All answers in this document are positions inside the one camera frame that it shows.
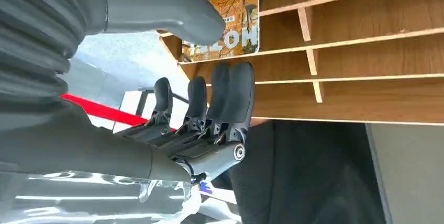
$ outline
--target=magazine cover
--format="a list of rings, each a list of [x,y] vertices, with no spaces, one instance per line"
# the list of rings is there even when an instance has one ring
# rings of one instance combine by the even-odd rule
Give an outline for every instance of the magazine cover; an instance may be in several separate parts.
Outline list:
[[[183,42],[182,61],[235,57],[259,50],[259,0],[208,0],[225,20],[223,36],[213,45]]]

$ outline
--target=black robotic finger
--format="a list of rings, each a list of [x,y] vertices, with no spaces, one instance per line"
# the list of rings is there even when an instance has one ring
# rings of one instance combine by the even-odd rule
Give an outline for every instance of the black robotic finger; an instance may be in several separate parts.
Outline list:
[[[254,107],[254,71],[249,62],[230,69],[227,101],[222,121],[229,123],[228,141],[245,143]]]

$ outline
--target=gray wall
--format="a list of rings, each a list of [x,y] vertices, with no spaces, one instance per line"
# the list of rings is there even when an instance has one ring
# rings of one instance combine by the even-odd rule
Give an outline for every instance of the gray wall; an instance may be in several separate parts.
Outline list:
[[[444,223],[444,127],[369,125],[394,224]]]

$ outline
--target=robotic hand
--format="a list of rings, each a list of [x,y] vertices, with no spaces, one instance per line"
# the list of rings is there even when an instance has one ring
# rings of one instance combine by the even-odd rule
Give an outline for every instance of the robotic hand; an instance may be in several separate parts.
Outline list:
[[[116,135],[59,97],[68,91],[59,75],[69,71],[86,35],[163,29],[192,43],[214,43],[225,22],[207,0],[0,3],[1,223],[183,219],[191,213],[187,204],[200,204],[188,203],[189,186],[243,159],[253,106],[249,64],[216,68],[206,118],[205,82],[192,80],[187,117],[174,133],[166,79],[156,84],[150,122]]]
[[[171,89],[166,80],[156,84],[158,105],[152,120],[119,135],[95,128],[80,107],[59,98],[68,87],[58,75],[69,70],[68,60],[85,35],[163,29],[189,42],[214,43],[225,23],[207,0],[1,3],[0,170],[190,182],[191,176],[202,174],[213,178],[245,155],[254,87],[248,64],[216,68],[203,125],[205,82],[191,81],[184,126],[161,137],[170,131]],[[155,134],[148,135],[147,129]]]
[[[170,132],[171,89],[165,79],[156,82],[156,107],[151,120],[118,135],[159,147],[172,161],[183,166],[193,182],[212,180],[245,157],[246,134],[254,103],[254,76],[249,63],[230,69],[219,64],[213,70],[210,107],[207,112],[205,80],[196,77],[188,85],[189,108],[183,125]]]

